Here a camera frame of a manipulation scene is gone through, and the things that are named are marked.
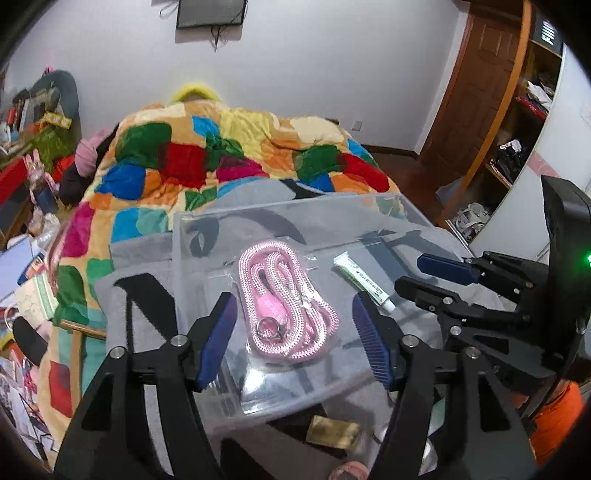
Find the wooden door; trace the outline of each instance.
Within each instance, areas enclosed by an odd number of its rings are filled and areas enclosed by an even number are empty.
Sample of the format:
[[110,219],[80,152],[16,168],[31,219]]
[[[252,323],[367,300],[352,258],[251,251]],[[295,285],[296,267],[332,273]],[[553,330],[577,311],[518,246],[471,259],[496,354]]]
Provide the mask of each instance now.
[[472,7],[456,81],[431,129],[421,162],[441,185],[466,174],[484,142],[513,68],[521,24]]

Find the pink lanyard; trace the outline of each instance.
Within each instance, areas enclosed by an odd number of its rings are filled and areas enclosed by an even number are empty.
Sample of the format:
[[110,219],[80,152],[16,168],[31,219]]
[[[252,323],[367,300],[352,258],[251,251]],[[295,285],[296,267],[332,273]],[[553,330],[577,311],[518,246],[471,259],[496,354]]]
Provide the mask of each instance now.
[[238,270],[252,347],[267,358],[294,363],[323,352],[339,318],[289,245],[279,240],[255,244],[241,255]]

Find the colorful quilt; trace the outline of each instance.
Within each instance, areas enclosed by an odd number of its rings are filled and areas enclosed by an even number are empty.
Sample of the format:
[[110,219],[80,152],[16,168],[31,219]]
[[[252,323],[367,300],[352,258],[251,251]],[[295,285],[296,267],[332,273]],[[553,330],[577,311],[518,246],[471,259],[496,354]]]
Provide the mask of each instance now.
[[[113,271],[109,245],[169,231],[175,212],[197,210],[237,185],[294,179],[324,192],[397,192],[371,155],[333,123],[279,118],[198,100],[154,106],[127,116],[66,233],[48,354],[40,369],[41,410],[61,442],[72,417],[71,334],[66,319],[106,328],[95,282]],[[86,338],[82,389],[105,357],[105,343]]]

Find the clear plastic box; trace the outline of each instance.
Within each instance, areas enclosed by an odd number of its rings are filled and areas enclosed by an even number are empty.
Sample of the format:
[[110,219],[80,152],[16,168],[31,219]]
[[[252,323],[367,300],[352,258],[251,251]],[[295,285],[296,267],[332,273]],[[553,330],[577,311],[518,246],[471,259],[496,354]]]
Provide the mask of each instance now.
[[334,195],[175,214],[173,282],[180,333],[209,314],[221,292],[230,291],[240,302],[232,278],[234,263],[245,249],[269,238],[290,238],[311,260],[308,276],[339,315],[339,341],[317,360],[261,368],[249,361],[239,306],[217,379],[196,396],[208,433],[289,415],[372,377],[351,313],[358,289],[333,267],[333,259],[345,251],[391,294],[396,305],[391,316],[403,331],[432,346],[441,343],[436,317],[396,295],[394,282],[400,276],[420,278],[453,289],[466,301],[502,309],[498,297],[481,286],[462,287],[419,272],[416,260],[422,253],[455,259],[471,254],[453,235],[433,227],[403,195]]

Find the tube of ointment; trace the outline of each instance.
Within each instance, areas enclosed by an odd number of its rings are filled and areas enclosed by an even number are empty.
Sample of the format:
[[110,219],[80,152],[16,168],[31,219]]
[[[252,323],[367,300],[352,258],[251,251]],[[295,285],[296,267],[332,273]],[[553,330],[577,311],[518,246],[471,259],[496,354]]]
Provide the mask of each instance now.
[[340,254],[333,260],[333,263],[353,285],[369,293],[378,307],[382,307],[388,313],[394,311],[394,303],[388,298],[388,294],[379,288],[358,264],[351,260],[348,252]]

